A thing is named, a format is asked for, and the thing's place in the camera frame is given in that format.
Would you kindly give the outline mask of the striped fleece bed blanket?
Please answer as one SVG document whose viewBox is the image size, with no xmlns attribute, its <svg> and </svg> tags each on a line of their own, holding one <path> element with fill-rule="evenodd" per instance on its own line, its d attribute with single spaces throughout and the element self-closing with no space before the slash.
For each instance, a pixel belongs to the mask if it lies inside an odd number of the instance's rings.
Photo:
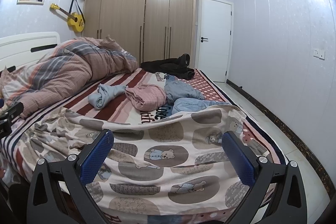
<svg viewBox="0 0 336 224">
<path fill-rule="evenodd" d="M 137 69 L 18 120 L 1 140 L 5 186 L 38 159 L 79 153 L 104 128 L 114 145 L 86 188 L 110 223 L 224 222 L 248 192 L 222 149 L 231 131 L 255 155 L 286 162 L 274 140 L 200 71 L 191 80 Z"/>
</svg>

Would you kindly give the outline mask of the yellow ukulele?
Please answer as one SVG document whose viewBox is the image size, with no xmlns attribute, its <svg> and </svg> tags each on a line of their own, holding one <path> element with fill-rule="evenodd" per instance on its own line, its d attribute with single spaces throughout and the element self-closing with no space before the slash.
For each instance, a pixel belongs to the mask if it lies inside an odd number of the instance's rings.
<svg viewBox="0 0 336 224">
<path fill-rule="evenodd" d="M 77 12 L 72 12 L 72 6 L 76 4 L 77 8 L 79 10 L 79 14 Z M 70 10 L 66 11 L 64 9 L 62 9 L 61 7 L 59 7 L 58 5 L 52 3 L 50 5 L 50 9 L 51 10 L 59 10 L 60 12 L 62 12 L 64 15 L 67 16 L 67 24 L 69 27 L 72 28 L 72 30 L 76 33 L 81 33 L 84 31 L 84 27 L 85 27 L 85 18 L 84 18 L 84 14 L 82 12 L 82 10 L 80 9 L 80 6 L 77 2 L 77 0 L 72 0 L 71 1 L 71 5 L 70 5 Z"/>
</svg>

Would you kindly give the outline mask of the light blue crumpled garment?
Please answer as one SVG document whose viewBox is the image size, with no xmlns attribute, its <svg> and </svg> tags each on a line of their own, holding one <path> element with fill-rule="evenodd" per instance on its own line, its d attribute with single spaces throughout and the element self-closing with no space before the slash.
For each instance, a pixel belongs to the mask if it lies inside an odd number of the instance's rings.
<svg viewBox="0 0 336 224">
<path fill-rule="evenodd" d="M 125 93 L 126 85 L 109 86 L 99 84 L 96 93 L 88 96 L 88 102 L 96 110 L 103 109 L 111 100 Z"/>
</svg>

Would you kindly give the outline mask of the wooden wardrobe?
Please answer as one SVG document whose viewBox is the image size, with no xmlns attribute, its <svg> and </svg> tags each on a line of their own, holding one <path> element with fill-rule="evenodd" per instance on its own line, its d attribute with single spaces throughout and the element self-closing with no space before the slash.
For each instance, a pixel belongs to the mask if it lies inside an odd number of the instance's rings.
<svg viewBox="0 0 336 224">
<path fill-rule="evenodd" d="M 84 36 L 110 36 L 139 63 L 189 55 L 196 0 L 85 0 Z"/>
</svg>

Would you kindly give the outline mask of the light blue denim jeans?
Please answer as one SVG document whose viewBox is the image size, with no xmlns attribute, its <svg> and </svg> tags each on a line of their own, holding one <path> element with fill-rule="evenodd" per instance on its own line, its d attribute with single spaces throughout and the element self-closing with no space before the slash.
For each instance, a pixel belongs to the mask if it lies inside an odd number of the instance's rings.
<svg viewBox="0 0 336 224">
<path fill-rule="evenodd" d="M 229 102 L 213 101 L 213 100 L 199 100 L 196 98 L 179 98 L 174 102 L 171 114 L 174 115 L 181 111 L 197 112 L 205 110 L 214 105 L 231 105 Z"/>
</svg>

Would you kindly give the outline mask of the pink grey striped duvet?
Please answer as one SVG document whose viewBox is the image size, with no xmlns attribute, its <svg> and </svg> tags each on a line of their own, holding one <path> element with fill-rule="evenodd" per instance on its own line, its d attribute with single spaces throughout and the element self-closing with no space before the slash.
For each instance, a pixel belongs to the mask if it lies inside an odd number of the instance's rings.
<svg viewBox="0 0 336 224">
<path fill-rule="evenodd" d="M 133 72 L 137 60 L 115 40 L 77 38 L 56 46 L 37 63 L 1 74 L 5 107 L 23 104 L 22 118 L 80 91 L 87 83 L 119 73 Z"/>
</svg>

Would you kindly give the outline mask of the wall socket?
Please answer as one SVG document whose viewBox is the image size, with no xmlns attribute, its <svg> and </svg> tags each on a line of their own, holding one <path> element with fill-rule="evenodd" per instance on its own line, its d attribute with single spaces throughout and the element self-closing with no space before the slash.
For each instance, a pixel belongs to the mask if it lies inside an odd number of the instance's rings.
<svg viewBox="0 0 336 224">
<path fill-rule="evenodd" d="M 313 50 L 313 56 L 324 60 L 325 59 L 325 50 L 314 49 Z"/>
</svg>

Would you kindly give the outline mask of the white headboard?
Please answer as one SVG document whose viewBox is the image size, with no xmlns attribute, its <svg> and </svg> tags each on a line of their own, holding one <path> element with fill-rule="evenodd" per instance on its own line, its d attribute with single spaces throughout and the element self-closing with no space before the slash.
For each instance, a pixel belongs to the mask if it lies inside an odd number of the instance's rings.
<svg viewBox="0 0 336 224">
<path fill-rule="evenodd" d="M 1 71 L 39 61 L 60 44 L 57 32 L 33 32 L 1 38 Z"/>
</svg>

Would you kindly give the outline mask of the grey blue denim garment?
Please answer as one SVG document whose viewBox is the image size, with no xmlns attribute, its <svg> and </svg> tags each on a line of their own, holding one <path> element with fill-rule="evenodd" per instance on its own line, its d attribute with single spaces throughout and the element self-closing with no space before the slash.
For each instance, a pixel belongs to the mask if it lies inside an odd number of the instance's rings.
<svg viewBox="0 0 336 224">
<path fill-rule="evenodd" d="M 204 95 L 198 89 L 193 88 L 191 85 L 181 81 L 169 78 L 165 83 L 165 93 L 167 103 L 173 105 L 179 98 L 193 98 L 198 100 L 205 100 Z"/>
</svg>

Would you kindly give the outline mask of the white door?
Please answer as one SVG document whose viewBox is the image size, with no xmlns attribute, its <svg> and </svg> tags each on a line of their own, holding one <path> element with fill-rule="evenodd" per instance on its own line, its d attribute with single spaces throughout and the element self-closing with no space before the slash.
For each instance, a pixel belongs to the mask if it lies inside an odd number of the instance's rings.
<svg viewBox="0 0 336 224">
<path fill-rule="evenodd" d="M 233 3 L 199 0 L 195 66 L 212 81 L 226 82 L 230 67 Z"/>
</svg>

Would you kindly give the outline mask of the pink checked garment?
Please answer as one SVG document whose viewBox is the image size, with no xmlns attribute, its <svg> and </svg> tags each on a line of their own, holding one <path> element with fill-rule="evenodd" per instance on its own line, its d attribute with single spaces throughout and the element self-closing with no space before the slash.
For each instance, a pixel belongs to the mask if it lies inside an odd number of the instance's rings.
<svg viewBox="0 0 336 224">
<path fill-rule="evenodd" d="M 150 112 L 166 103 L 166 93 L 163 88 L 154 84 L 139 84 L 133 88 L 127 87 L 125 95 L 133 107 L 139 111 Z"/>
</svg>

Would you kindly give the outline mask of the black jacket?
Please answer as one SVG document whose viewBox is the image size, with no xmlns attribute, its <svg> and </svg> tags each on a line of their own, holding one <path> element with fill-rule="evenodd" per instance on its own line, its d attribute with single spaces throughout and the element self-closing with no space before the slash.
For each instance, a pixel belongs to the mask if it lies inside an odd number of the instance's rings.
<svg viewBox="0 0 336 224">
<path fill-rule="evenodd" d="M 161 72 L 179 79 L 190 80 L 194 77 L 195 71 L 189 68 L 189 64 L 190 56 L 184 53 L 178 58 L 143 62 L 140 67 L 146 72 Z"/>
</svg>

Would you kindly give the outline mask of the cream bear print pants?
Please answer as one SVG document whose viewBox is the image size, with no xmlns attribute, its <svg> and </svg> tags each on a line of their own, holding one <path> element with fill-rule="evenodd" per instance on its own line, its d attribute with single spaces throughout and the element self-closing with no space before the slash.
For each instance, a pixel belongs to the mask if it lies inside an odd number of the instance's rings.
<svg viewBox="0 0 336 224">
<path fill-rule="evenodd" d="M 111 217 L 176 215 L 194 223 L 227 218 L 248 191 L 222 149 L 228 131 L 256 155 L 280 162 L 236 106 L 180 111 L 138 124 L 102 121 L 60 108 L 35 122 L 18 141 L 25 175 L 31 178 L 40 158 L 53 162 L 79 153 L 103 129 L 113 132 L 114 144 L 87 190 Z"/>
</svg>

